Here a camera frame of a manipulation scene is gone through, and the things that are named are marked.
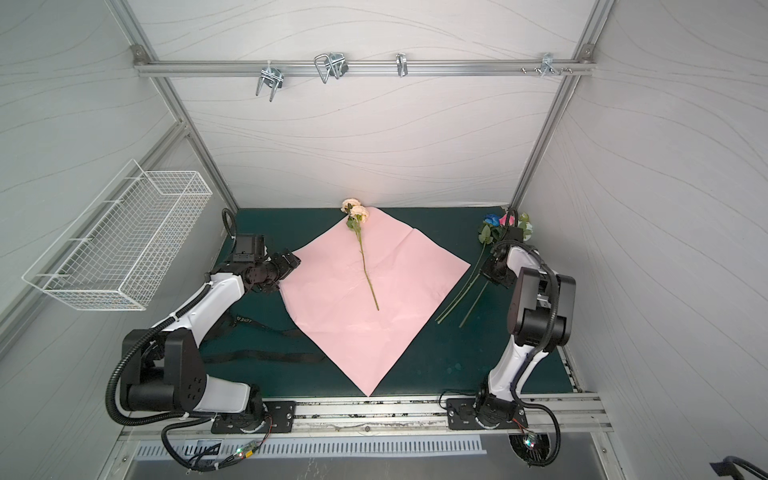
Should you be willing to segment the blue fake flower stem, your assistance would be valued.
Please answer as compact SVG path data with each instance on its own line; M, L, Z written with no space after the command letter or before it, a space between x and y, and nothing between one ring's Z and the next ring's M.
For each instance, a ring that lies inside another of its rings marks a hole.
M478 241L482 245L491 245L499 241L504 235L504 227L501 225L501 217L488 214L484 217L478 229Z

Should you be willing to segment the pink fake flower stem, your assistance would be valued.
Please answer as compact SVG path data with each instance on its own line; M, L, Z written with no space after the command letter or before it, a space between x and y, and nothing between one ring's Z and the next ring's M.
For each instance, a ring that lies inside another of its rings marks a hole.
M507 209L503 215L498 215L498 216L501 217L501 225L504 227L504 235L507 234L512 227L516 227L518 225L518 222L519 222L518 213L515 209ZM456 294L456 296L438 314L436 319L437 324L442 324L446 320L446 318L455 310L455 308L462 302L462 300L466 297L466 295L470 292L470 290L474 287L474 284L477 282L480 276L480 267L485 258L486 252L489 251L495 243L491 245L482 245L480 243L481 251L476 262L474 263L474 266L470 271L468 279L459 289L459 292Z

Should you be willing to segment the pink purple wrapping paper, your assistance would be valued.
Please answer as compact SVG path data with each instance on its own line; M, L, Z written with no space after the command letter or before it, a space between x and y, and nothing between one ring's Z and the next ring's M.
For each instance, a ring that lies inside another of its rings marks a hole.
M344 221L300 248L280 283L294 323L371 395L469 268L420 230L377 208L362 227L377 311Z

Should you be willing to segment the mint fake flower stem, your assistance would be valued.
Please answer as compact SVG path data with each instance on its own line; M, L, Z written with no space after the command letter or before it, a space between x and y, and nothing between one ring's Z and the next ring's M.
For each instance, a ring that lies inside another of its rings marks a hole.
M529 241L531 239L531 237L532 237L532 234L533 234L533 226L532 226L532 223L531 223L531 220L530 220L530 216L527 213L525 213L525 212L518 212L517 211L517 213L518 213L518 220L519 220L518 225L516 227L512 227L509 230L509 232L504 235L504 237L502 239L511 239L511 233L512 233L513 229L517 229L517 230L520 230L520 232L521 232L521 240L522 241ZM483 294L485 293L485 290L487 290L488 285L490 283L491 282L489 282L488 280L485 281L485 283L483 284L483 286L479 290L478 295L476 296L475 300L472 302L472 304L469 307L468 311L466 312L465 316L461 320L461 322L459 324L459 328L463 328L466 325L466 323L470 320L470 318L472 318L472 315L474 313L474 310L476 309L477 304L479 303L480 299L482 298Z

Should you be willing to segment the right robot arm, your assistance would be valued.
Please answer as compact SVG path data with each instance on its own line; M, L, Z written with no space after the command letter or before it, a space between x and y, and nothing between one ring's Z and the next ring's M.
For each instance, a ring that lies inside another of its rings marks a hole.
M514 280L510 339L475 406L478 423L497 428L524 410L520 394L538 363L570 339L576 280L549 267L534 247L512 240L494 247L490 272L498 280Z

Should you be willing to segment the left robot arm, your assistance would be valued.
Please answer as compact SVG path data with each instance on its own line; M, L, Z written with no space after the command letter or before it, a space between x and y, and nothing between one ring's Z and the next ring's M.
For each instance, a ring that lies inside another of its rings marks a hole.
M222 262L168 317L149 329L131 331L107 382L108 416L123 426L224 414L243 415L246 422L260 425L265 409L257 388L207 374L200 344L248 291L277 290L279 282L300 264L290 251L277 256L257 254L252 261Z

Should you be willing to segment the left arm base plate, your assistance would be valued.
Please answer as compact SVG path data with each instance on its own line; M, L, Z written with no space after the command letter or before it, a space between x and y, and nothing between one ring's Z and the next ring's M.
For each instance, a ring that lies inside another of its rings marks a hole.
M254 411L221 414L216 417L212 434L265 434L290 433L293 428L296 403L294 401L266 401Z

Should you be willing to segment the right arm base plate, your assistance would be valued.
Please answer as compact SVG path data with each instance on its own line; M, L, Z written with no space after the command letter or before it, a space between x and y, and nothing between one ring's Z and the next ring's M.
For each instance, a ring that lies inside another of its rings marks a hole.
M517 403L494 396L449 398L446 401L450 430L526 430L525 410Z

